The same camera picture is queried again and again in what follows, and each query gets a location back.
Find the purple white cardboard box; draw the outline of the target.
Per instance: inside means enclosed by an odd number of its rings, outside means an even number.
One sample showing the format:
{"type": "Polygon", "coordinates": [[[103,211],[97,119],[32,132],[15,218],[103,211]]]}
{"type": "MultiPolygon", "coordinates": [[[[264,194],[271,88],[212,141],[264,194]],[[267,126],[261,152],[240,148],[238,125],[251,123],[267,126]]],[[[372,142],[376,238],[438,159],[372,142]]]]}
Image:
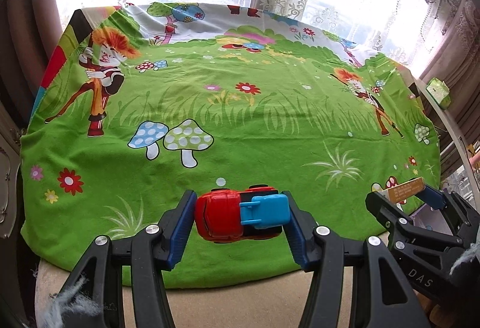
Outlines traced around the purple white cardboard box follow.
{"type": "Polygon", "coordinates": [[[413,225],[425,228],[429,231],[436,231],[445,235],[452,235],[448,224],[439,210],[434,210],[427,204],[410,214],[413,225]]]}

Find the green tissue pack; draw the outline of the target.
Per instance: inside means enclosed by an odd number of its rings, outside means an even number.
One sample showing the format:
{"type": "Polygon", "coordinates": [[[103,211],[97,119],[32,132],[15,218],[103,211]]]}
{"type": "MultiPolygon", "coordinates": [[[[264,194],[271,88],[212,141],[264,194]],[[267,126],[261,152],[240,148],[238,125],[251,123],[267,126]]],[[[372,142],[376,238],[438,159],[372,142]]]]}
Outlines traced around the green tissue pack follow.
{"type": "Polygon", "coordinates": [[[448,109],[452,100],[447,84],[434,77],[426,85],[426,91],[433,97],[441,109],[448,109]]]}

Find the white curved shelf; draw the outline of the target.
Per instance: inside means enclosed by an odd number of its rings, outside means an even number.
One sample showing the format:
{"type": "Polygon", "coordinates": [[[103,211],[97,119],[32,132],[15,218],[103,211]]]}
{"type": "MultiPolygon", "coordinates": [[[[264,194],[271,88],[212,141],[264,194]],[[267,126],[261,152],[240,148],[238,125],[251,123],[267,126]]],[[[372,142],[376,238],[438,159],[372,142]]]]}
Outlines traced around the white curved shelf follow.
{"type": "Polygon", "coordinates": [[[426,84],[420,79],[413,80],[419,92],[422,93],[425,99],[430,103],[433,110],[439,116],[448,134],[450,135],[450,138],[452,139],[452,142],[456,147],[456,151],[458,152],[461,159],[462,166],[464,167],[470,187],[472,188],[475,209],[479,210],[479,184],[475,179],[473,168],[470,165],[470,158],[468,156],[467,145],[463,134],[461,133],[459,127],[457,126],[451,115],[446,110],[441,109],[440,106],[433,99],[433,97],[427,92],[426,84]]]}

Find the cream ornate nightstand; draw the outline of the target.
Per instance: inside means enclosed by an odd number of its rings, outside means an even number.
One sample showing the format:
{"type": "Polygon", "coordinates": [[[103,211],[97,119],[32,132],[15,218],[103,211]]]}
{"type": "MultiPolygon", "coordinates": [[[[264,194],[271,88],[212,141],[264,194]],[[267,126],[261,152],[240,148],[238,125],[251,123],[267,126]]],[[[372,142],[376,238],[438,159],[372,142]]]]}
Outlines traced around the cream ornate nightstand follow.
{"type": "Polygon", "coordinates": [[[20,166],[20,131],[3,105],[0,106],[0,236],[13,232],[17,212],[17,175],[20,166]]]}

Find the brown drape curtain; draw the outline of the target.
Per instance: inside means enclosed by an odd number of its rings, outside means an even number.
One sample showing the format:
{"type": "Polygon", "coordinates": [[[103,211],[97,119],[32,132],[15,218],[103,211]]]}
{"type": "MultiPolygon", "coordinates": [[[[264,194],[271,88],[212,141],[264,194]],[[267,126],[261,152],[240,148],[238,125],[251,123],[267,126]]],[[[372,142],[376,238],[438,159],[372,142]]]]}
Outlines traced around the brown drape curtain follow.
{"type": "Polygon", "coordinates": [[[468,145],[479,140],[479,9],[473,0],[461,5],[420,80],[437,78],[449,90],[447,109],[468,145]]]}

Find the red blue toy truck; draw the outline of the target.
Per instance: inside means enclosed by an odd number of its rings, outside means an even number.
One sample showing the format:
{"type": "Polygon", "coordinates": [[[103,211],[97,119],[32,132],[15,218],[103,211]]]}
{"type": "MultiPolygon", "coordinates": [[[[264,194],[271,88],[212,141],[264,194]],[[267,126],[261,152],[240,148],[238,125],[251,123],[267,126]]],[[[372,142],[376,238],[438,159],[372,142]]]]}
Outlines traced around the red blue toy truck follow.
{"type": "Polygon", "coordinates": [[[197,199],[194,220],[199,235],[213,243],[268,240],[290,222],[289,198],[266,184],[217,188],[197,199]]]}

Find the beige toothpaste box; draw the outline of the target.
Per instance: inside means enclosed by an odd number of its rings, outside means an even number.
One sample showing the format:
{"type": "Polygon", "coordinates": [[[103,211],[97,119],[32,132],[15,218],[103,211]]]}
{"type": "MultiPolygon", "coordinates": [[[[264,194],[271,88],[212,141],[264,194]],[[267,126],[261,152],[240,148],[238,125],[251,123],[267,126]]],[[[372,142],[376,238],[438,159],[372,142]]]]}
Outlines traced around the beige toothpaste box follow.
{"type": "Polygon", "coordinates": [[[393,204],[406,204],[408,198],[416,196],[424,189],[425,182],[422,177],[399,183],[394,176],[391,176],[385,183],[385,189],[380,193],[393,204]]]}

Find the green cartoon print cloth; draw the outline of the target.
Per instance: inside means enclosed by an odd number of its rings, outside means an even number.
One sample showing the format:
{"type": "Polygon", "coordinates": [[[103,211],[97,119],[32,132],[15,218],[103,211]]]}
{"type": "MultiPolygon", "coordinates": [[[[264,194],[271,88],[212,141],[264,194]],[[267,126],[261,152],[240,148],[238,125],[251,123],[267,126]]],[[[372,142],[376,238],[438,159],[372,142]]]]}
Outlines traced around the green cartoon print cloth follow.
{"type": "Polygon", "coordinates": [[[263,183],[341,236],[376,235],[370,191],[440,181],[439,139],[404,73],[373,47],[267,11],[77,10],[21,140],[21,233],[70,270],[96,235],[135,235],[187,189],[263,183]]]}

